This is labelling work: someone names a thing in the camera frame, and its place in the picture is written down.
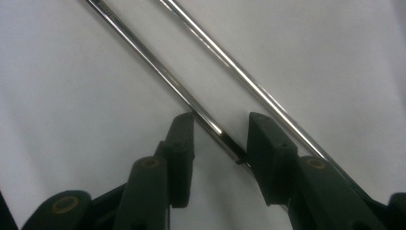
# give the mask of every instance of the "reflective metal bar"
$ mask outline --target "reflective metal bar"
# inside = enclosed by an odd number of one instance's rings
[[[173,12],[186,27],[213,52],[252,92],[258,96],[261,102],[271,111],[272,115],[286,127],[313,155],[327,160],[341,174],[351,187],[363,196],[368,196],[355,181],[332,159],[327,152],[301,127],[281,105],[264,89],[244,68],[233,59],[227,52],[207,34],[201,26],[174,0],[160,0],[160,2]]]
[[[245,151],[218,125],[189,91],[170,73],[157,57],[132,33],[120,18],[101,0],[86,0],[101,17],[137,52],[176,94],[192,109],[200,124],[226,149],[233,160],[246,157]]]

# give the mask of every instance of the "white background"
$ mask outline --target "white background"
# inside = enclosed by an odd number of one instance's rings
[[[179,2],[373,198],[406,191],[404,3]],[[106,3],[245,147],[249,112],[268,112],[239,81],[159,1]],[[56,193],[125,183],[187,111],[84,1],[0,1],[0,189],[19,226]],[[172,229],[291,229],[194,135],[191,202]]]

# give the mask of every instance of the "chrome rod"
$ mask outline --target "chrome rod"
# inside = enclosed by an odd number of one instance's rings
[[[137,54],[159,75],[176,94],[192,109],[200,124],[226,149],[233,160],[243,160],[245,151],[220,127],[214,118],[200,105],[192,94],[170,73],[151,51],[132,33],[120,18],[101,0],[86,0],[94,10],[133,48]]]
[[[283,107],[262,87],[258,82],[221,46],[206,33],[201,26],[188,14],[183,7],[174,0],[160,0],[160,2],[173,14],[175,14],[185,26],[216,55],[224,65],[239,78],[247,88],[259,98],[259,100],[270,110],[272,115],[313,155],[324,158],[349,182],[351,187],[363,196],[368,196],[356,182],[328,155],[328,153],[289,116]]]

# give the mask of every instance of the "circular joint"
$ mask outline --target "circular joint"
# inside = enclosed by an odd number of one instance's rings
[[[79,204],[79,199],[76,196],[66,196],[57,200],[52,205],[52,212],[54,214],[64,214],[76,208]]]
[[[317,159],[308,159],[305,161],[308,166],[313,167],[314,169],[322,170],[326,167],[326,164]]]

